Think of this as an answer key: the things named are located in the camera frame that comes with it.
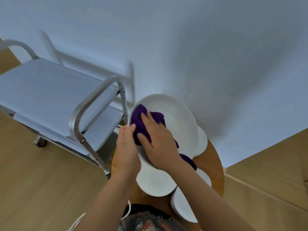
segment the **metal cart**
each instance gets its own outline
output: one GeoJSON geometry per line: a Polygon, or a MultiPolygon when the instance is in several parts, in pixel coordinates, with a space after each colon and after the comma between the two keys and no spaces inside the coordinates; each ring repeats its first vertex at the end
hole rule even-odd
{"type": "Polygon", "coordinates": [[[127,124],[120,78],[94,78],[40,58],[28,45],[15,40],[1,42],[0,50],[10,46],[23,47],[32,60],[0,75],[0,109],[37,134],[38,147],[48,140],[101,167],[110,178],[110,169],[98,150],[112,138],[122,119],[127,124]],[[119,94],[123,110],[110,106],[119,94]]]}

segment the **hand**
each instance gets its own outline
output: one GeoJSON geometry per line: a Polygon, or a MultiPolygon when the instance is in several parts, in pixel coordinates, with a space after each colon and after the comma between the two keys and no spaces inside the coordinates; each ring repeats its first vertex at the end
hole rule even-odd
{"type": "Polygon", "coordinates": [[[140,143],[152,164],[156,168],[168,172],[172,166],[182,161],[172,133],[162,123],[157,124],[150,112],[147,113],[147,116],[141,113],[141,119],[152,143],[143,134],[138,133],[137,137],[140,143]]]}
{"type": "Polygon", "coordinates": [[[137,177],[137,174],[141,170],[141,162],[133,139],[135,129],[135,124],[132,124],[130,127],[127,127],[127,125],[122,126],[116,145],[119,155],[118,170],[125,171],[125,173],[132,173],[137,177]]]}

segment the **wooden table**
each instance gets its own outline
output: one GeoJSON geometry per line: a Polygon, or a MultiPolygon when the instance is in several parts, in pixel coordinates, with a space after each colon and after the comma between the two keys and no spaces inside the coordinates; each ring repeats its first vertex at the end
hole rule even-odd
{"type": "MultiPolygon", "coordinates": [[[[211,179],[212,188],[223,197],[224,187],[225,187],[225,177],[222,169],[222,165],[215,150],[213,144],[208,140],[208,146],[206,150],[199,156],[193,158],[193,161],[196,163],[197,167],[204,171],[211,179]]],[[[111,165],[111,174],[115,173],[118,166],[118,152],[115,150],[112,165],[111,165]]],[[[153,197],[151,195],[143,192],[137,184],[137,181],[134,182],[133,195],[129,198],[131,204],[145,204],[152,205],[170,216],[174,217],[179,221],[188,231],[200,231],[201,228],[199,224],[190,223],[183,221],[179,218],[171,207],[171,195],[172,193],[163,196],[163,197],[153,197]]]]}

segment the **white dish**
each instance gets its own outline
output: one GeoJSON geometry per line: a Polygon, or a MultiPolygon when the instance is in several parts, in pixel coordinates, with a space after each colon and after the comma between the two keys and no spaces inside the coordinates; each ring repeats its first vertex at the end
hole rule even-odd
{"type": "Polygon", "coordinates": [[[198,131],[199,131],[199,146],[193,157],[201,155],[206,150],[206,147],[208,146],[208,138],[205,132],[199,126],[198,126],[198,131]]]}
{"type": "MultiPolygon", "coordinates": [[[[205,172],[203,172],[201,169],[197,169],[197,173],[203,178],[203,180],[207,184],[209,184],[210,186],[212,185],[211,179],[205,172]]],[[[182,193],[179,187],[177,187],[172,194],[171,206],[174,212],[184,221],[198,223],[193,211],[190,208],[190,205],[188,204],[184,194],[182,193]]]]}
{"type": "Polygon", "coordinates": [[[170,194],[176,187],[176,183],[169,174],[149,166],[142,159],[141,170],[136,180],[145,193],[155,197],[170,194]]]}
{"type": "MultiPolygon", "coordinates": [[[[193,158],[199,149],[199,130],[190,110],[177,99],[164,95],[153,94],[144,97],[132,108],[133,113],[142,104],[151,112],[161,112],[164,115],[166,127],[171,131],[174,139],[179,143],[179,153],[193,158]]],[[[143,147],[138,147],[138,155],[145,163],[154,167],[146,156],[143,147]]]]}

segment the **cart top shelf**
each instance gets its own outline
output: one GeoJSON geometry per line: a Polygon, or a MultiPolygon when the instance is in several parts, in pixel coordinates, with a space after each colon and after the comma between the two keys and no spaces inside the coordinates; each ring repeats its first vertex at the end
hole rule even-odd
{"type": "MultiPolygon", "coordinates": [[[[0,105],[63,135],[70,136],[73,111],[102,80],[39,58],[0,75],[0,105]]],[[[111,85],[80,121],[85,130],[117,96],[111,85]]]]}

